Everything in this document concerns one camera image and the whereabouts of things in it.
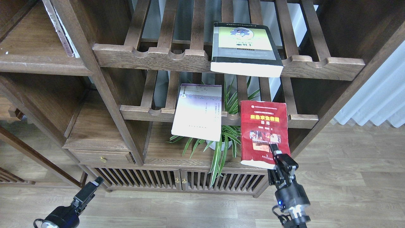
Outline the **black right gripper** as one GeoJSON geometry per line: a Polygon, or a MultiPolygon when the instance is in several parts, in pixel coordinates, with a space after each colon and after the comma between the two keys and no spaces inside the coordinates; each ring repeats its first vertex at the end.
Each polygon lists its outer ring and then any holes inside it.
{"type": "Polygon", "coordinates": [[[270,144],[269,148],[274,155],[275,169],[269,169],[269,185],[275,185],[275,197],[281,212],[274,214],[282,224],[305,224],[310,222],[310,217],[305,213],[305,208],[310,206],[310,201],[302,185],[296,182],[295,171],[299,165],[289,154],[283,154],[277,144],[270,144]]]}

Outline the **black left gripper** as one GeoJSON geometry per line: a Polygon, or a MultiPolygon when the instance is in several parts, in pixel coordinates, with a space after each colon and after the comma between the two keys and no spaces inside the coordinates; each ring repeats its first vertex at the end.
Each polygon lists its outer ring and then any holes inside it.
{"type": "Polygon", "coordinates": [[[37,222],[41,222],[41,228],[76,228],[79,225],[79,215],[95,196],[95,191],[104,182],[102,177],[88,182],[73,198],[70,206],[59,206],[54,209],[45,219],[35,219],[33,226],[37,228],[37,222]]]}

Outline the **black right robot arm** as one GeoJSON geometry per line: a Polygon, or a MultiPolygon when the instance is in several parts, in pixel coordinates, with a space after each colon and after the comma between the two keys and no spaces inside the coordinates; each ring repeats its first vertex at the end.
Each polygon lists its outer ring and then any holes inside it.
{"type": "Polygon", "coordinates": [[[296,181],[298,163],[288,154],[283,154],[277,144],[270,144],[269,148],[275,160],[275,169],[268,169],[269,185],[277,188],[277,205],[272,212],[284,228],[306,228],[310,217],[306,215],[305,208],[310,201],[303,186],[296,181]]]}

